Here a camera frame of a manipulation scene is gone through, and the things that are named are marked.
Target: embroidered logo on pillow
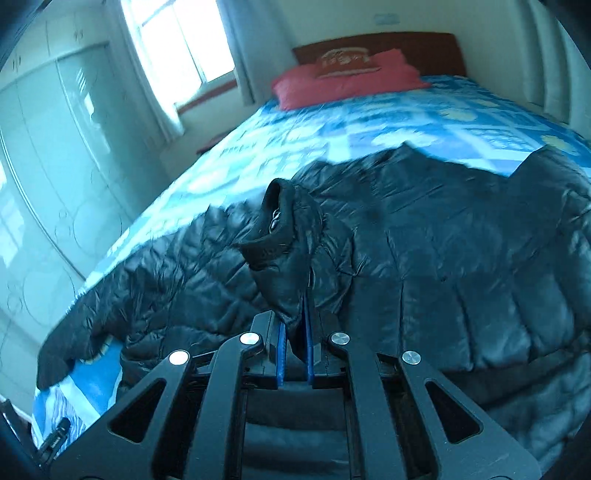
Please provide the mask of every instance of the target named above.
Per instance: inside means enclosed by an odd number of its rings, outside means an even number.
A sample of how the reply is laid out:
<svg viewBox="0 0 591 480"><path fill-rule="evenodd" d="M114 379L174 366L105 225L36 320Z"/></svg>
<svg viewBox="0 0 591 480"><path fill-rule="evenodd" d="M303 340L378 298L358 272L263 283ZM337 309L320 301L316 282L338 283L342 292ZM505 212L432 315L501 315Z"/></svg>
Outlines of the embroidered logo on pillow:
<svg viewBox="0 0 591 480"><path fill-rule="evenodd" d="M329 50L316 61L316 78L375 72L381 67L369 57L367 48Z"/></svg>

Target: bed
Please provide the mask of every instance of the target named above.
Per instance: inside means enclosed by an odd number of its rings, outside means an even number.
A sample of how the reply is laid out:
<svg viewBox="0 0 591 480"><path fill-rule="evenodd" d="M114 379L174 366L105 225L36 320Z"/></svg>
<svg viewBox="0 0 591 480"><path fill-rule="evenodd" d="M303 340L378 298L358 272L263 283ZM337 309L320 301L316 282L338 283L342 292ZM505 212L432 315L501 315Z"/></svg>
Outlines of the bed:
<svg viewBox="0 0 591 480"><path fill-rule="evenodd" d="M534 150L552 145L591 175L591 149L572 130L526 111L466 78L451 34L387 33L346 37L294 50L314 62L336 47L371 53L400 48L432 88L354 98L296 111L263 105L175 181L121 236L87 279L92 288L139 245L189 223L209 205L261 194L318 159L342 162L407 142L441 161L511 175ZM47 391L37 391L33 436L40 444L62 417L72 423L64 448L115 401L121 345L108 339L100 355L77 362Z"/></svg>

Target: window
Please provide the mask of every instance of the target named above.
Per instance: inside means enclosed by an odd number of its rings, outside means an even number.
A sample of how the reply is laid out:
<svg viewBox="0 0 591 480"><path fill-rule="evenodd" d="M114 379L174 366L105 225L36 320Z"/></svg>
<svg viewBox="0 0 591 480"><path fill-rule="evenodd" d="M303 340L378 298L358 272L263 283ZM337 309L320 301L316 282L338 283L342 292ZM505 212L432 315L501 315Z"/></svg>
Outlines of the window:
<svg viewBox="0 0 591 480"><path fill-rule="evenodd" d="M131 11L154 73L175 105L232 78L216 0L134 0Z"/></svg>

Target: white curtain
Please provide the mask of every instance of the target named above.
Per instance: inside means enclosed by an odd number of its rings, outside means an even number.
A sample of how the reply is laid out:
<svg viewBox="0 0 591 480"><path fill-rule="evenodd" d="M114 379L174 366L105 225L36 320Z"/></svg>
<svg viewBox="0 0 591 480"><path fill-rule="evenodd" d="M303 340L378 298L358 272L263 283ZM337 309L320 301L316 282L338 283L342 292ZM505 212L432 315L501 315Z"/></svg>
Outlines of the white curtain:
<svg viewBox="0 0 591 480"><path fill-rule="evenodd" d="M217 0L236 79L246 105L272 96L272 81L295 67L287 30L269 0Z"/></svg>
<svg viewBox="0 0 591 480"><path fill-rule="evenodd" d="M174 102L170 99L166 88L163 88L157 76L152 72L150 60L142 46L139 25L135 23L131 11L132 0L107 0L107 17L113 30L115 45L113 55L119 70L126 76L133 78L134 88L142 96L144 108L149 110L158 133L164 143L170 143L184 134L183 124L178 117Z"/></svg>

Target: window frame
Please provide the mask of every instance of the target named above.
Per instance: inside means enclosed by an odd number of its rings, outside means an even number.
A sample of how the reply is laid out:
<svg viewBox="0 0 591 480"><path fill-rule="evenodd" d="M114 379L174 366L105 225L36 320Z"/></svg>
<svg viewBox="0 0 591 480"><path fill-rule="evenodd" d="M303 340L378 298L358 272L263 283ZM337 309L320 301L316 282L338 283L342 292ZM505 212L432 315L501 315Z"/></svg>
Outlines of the window frame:
<svg viewBox="0 0 591 480"><path fill-rule="evenodd" d="M148 16L148 18L146 18L146 20L144 20L142 23L140 23L139 24L140 36L142 35L142 29L151 20L153 20L155 17L157 17L158 14L160 12L162 12L163 10L165 10L166 8L173 6L176 2L177 2L177 0L165 1L162 5L160 5L160 7L158 7L154 12L152 12L152 14L150 14ZM184 36L183 27L181 26L180 22L178 21L178 17L176 15L176 12L174 13L174 17L177 21L178 28L180 29L180 31L183 35L183 40L185 42L185 45L187 46L187 50L189 51L189 55L191 55L193 65L195 66L195 69L197 70L197 74L199 75L199 79L201 80L200 87L197 89L195 94L190 99L188 99L187 101L182 102L182 103L175 103L174 104L174 107L176 108L177 111L185 112L186 110L189 110L191 108L192 104L198 105L199 98L201 98L203 96L207 96L210 92L213 92L214 90L219 90L220 92L209 96L208 99L213 98L217 95L221 95L222 93L226 92L227 90L229 90L231 88L235 88L236 87L236 76L235 76L235 68L234 68L231 71L224 73L223 75L220 75L219 77L214 78L213 80L208 81L206 79L205 74L203 73L203 69L201 68L201 65L199 64L199 59L196 59L193 56L193 52L191 51L191 48L189 47L187 39Z"/></svg>

